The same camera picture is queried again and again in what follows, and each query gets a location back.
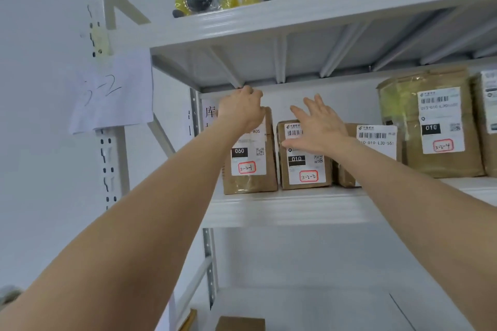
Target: person's left hand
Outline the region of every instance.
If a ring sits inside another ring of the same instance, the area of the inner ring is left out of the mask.
[[[264,119],[264,108],[260,106],[262,92],[245,85],[219,102],[218,120],[229,121],[239,127],[242,134],[257,128]]]

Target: hand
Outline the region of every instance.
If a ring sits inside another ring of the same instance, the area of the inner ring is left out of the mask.
[[[233,91],[219,102],[218,120],[230,122],[233,127],[240,129],[241,134],[251,132],[264,119],[264,108],[260,107],[261,97],[260,90],[253,90],[248,85]]]
[[[302,137],[286,139],[281,145],[331,157],[333,146],[341,144],[344,138],[348,138],[345,125],[337,113],[324,104],[320,95],[315,95],[314,101],[306,97],[304,103],[311,115],[307,115],[301,108],[290,106],[290,110],[300,121],[304,132]]]

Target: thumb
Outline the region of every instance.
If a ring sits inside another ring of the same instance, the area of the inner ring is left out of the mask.
[[[285,148],[301,149],[305,144],[301,137],[296,139],[286,139],[281,142],[281,145]]]

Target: shipping label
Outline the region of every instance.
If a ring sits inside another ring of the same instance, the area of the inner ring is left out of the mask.
[[[397,126],[360,124],[356,131],[357,140],[377,152],[397,159]]]
[[[465,150],[460,87],[418,92],[418,108],[424,154]]]
[[[231,149],[231,175],[266,175],[266,117],[259,127],[242,135]]]
[[[302,136],[300,123],[285,123],[285,138]],[[287,150],[289,184],[326,182],[325,157],[289,148]]]
[[[481,91],[489,134],[497,133],[497,70],[481,72]]]

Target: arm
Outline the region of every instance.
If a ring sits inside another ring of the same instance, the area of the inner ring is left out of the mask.
[[[310,116],[291,108],[304,135],[283,145],[343,165],[473,327],[497,329],[497,208],[348,137],[319,95],[304,102]]]
[[[153,331],[209,205],[224,159],[264,117],[239,89],[217,121],[79,234],[17,301],[0,330]]]

